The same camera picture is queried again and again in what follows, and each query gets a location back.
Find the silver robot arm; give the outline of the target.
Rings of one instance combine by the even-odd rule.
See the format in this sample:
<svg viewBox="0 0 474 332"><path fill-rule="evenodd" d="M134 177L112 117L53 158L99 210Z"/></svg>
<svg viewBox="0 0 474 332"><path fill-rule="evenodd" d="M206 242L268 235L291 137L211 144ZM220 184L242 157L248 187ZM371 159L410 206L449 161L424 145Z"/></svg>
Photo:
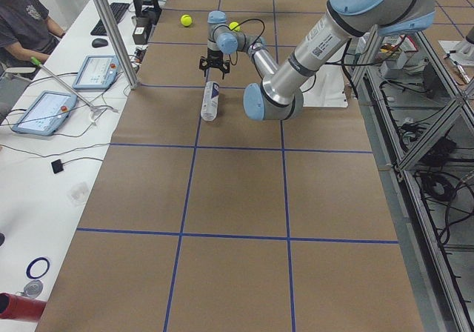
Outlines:
<svg viewBox="0 0 474 332"><path fill-rule="evenodd" d="M207 55L200 70L230 71L224 55L246 53L260 83L247 85L244 110L250 119L287 120L303 108L301 86L349 39L363 36L372 26L380 36L416 33L427 29L435 17L435 0L327 0L326 13L283 64L277 64L260 36L235 32L221 11L208 15Z"/></svg>

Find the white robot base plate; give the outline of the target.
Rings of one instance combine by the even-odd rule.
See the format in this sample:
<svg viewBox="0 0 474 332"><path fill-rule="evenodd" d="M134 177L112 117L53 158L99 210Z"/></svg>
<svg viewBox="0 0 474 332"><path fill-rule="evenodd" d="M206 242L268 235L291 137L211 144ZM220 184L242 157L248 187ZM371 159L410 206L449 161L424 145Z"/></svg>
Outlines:
<svg viewBox="0 0 474 332"><path fill-rule="evenodd" d="M323 65L316 76L301 86L304 107L347 108L342 70L334 65Z"/></svg>

